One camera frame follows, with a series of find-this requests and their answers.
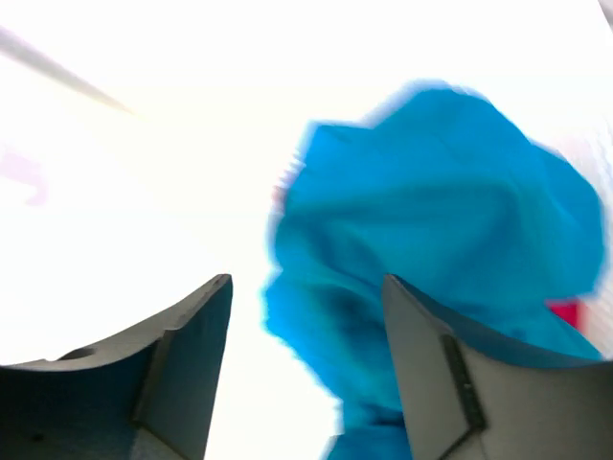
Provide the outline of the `blue t shirt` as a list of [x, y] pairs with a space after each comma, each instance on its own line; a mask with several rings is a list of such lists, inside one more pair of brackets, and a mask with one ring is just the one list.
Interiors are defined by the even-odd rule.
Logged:
[[600, 358], [550, 304], [597, 286], [601, 199], [487, 100], [423, 87], [374, 126], [315, 126], [301, 163], [276, 216], [265, 323], [341, 402], [330, 458], [411, 455], [389, 274], [501, 334]]

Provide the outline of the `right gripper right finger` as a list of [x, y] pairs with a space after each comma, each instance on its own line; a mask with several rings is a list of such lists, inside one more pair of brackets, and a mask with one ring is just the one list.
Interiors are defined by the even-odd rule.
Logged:
[[392, 275], [382, 306], [415, 458], [611, 457], [610, 362], [507, 337]]

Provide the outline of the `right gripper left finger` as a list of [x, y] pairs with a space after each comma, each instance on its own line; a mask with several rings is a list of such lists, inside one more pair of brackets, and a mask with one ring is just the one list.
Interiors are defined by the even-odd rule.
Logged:
[[203, 458], [232, 298], [217, 275], [58, 360], [2, 367], [2, 458]]

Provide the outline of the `red t shirt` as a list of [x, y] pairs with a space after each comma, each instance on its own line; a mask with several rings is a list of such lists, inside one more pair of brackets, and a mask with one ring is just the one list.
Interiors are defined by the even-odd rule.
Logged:
[[548, 308], [577, 331], [581, 331], [583, 304], [578, 299], [548, 302]]

